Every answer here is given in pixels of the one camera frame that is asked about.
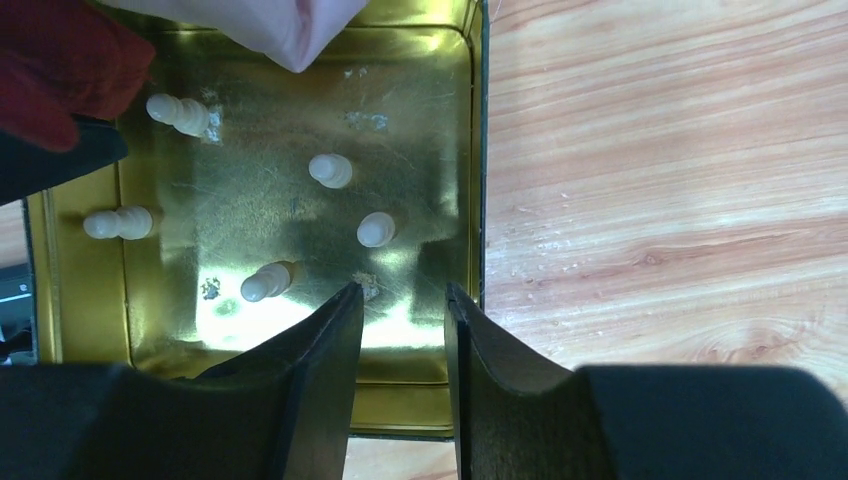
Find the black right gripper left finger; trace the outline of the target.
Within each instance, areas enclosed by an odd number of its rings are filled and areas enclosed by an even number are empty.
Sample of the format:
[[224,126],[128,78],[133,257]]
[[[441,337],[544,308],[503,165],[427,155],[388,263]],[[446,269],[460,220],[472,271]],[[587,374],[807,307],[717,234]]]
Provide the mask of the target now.
[[349,284],[193,379],[118,364],[5,366],[5,479],[338,479],[364,323]]

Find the yellow metal tin box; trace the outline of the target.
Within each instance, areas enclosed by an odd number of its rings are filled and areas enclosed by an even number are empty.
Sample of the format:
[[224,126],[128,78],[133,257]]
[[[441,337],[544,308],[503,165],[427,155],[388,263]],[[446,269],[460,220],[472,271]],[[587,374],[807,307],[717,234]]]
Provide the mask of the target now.
[[156,49],[146,95],[215,119],[192,138],[138,97],[124,160],[29,197],[40,359],[193,377],[356,282],[352,433],[450,438],[445,288],[482,281],[487,3],[372,1],[301,73],[110,15]]

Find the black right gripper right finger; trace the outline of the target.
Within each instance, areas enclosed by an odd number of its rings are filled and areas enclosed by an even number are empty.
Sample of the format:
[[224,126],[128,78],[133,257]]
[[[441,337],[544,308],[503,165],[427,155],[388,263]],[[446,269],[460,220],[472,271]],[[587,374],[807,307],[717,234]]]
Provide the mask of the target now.
[[720,365],[568,370],[446,290],[462,479],[843,479],[847,412],[806,371]]

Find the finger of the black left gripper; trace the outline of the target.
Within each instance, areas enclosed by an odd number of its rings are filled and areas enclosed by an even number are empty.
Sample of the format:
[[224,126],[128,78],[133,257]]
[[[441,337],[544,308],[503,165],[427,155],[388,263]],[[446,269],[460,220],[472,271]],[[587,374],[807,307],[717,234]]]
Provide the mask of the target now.
[[79,142],[67,152],[50,152],[8,133],[1,134],[1,204],[61,185],[127,157],[115,125],[76,115]]

